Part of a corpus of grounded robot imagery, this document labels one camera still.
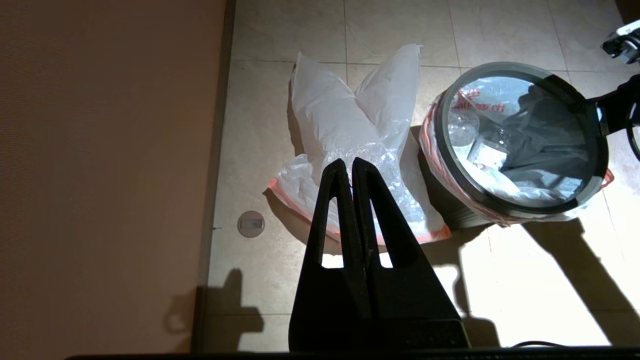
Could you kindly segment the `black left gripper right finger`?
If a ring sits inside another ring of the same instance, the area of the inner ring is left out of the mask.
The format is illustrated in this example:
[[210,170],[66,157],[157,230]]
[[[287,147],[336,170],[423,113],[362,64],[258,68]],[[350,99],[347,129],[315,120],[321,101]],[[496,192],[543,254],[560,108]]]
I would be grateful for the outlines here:
[[458,312],[419,246],[381,173],[352,164],[353,201],[373,315],[457,321]]

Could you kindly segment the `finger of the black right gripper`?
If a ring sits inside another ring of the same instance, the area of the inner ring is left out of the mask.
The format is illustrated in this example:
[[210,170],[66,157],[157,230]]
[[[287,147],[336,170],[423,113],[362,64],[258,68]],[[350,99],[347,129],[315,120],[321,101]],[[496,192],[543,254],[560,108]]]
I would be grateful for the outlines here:
[[617,89],[588,99],[588,109],[598,123],[599,135],[609,136],[622,130],[629,137],[634,136],[634,128],[639,127],[640,76],[631,76]]

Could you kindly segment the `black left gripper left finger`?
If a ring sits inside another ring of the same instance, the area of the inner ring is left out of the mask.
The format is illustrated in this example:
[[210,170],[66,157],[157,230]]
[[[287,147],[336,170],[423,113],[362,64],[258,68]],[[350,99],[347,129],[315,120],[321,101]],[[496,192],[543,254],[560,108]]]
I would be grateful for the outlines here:
[[[322,265],[329,204],[337,202],[342,268]],[[291,342],[358,342],[371,317],[361,237],[346,165],[327,166],[311,219],[307,247],[289,323]]]

